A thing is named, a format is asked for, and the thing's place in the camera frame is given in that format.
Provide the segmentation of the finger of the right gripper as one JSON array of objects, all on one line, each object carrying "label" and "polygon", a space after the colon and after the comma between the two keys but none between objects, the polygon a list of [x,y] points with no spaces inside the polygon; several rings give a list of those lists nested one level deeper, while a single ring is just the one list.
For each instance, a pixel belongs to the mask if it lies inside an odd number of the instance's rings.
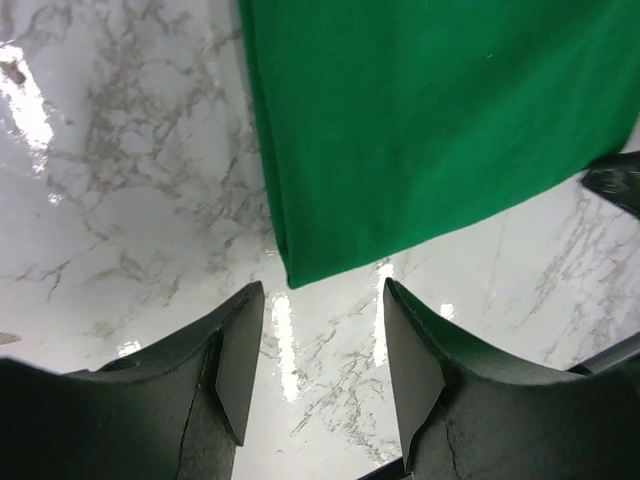
[{"label": "finger of the right gripper", "polygon": [[602,156],[586,168],[581,184],[604,200],[639,217],[639,164],[638,151]]}]

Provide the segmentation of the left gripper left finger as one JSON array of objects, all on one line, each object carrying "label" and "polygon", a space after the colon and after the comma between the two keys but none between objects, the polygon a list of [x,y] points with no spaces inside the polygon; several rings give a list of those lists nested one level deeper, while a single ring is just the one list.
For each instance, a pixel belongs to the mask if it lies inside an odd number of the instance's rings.
[{"label": "left gripper left finger", "polygon": [[228,479],[245,440],[264,315],[253,282],[98,370],[1,362],[5,479]]}]

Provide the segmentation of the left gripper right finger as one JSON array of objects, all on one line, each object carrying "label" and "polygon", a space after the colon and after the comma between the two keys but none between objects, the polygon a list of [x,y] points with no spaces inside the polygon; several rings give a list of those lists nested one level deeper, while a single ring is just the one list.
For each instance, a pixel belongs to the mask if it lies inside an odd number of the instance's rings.
[{"label": "left gripper right finger", "polygon": [[635,479],[639,358],[579,375],[509,354],[384,285],[402,463],[413,479]]}]

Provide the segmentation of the green t-shirt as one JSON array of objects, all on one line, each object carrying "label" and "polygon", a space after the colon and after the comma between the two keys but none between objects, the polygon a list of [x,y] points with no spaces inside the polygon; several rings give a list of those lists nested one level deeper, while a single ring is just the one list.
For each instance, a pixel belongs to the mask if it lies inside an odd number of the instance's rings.
[{"label": "green t-shirt", "polygon": [[291,287],[517,205],[619,152],[635,1],[243,1]]}]

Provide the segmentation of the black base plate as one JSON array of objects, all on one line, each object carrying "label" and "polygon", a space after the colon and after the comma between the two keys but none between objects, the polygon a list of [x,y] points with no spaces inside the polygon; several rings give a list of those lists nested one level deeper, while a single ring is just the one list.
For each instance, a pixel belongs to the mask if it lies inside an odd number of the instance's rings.
[{"label": "black base plate", "polygon": [[569,369],[579,375],[598,374],[639,358],[639,335],[631,336]]}]

